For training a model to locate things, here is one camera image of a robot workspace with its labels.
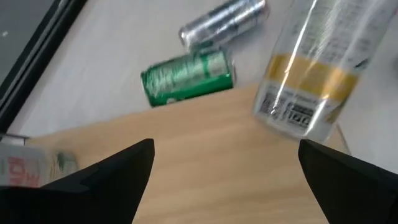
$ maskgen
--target wooden table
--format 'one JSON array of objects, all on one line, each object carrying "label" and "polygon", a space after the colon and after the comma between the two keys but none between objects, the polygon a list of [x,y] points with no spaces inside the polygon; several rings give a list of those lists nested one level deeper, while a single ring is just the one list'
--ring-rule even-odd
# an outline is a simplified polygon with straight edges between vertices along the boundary
[{"label": "wooden table", "polygon": [[[302,173],[299,142],[252,117],[256,90],[224,91],[30,144],[73,151],[84,168],[154,138],[154,168],[134,223],[327,223]],[[329,144],[347,152],[338,133]]]}]

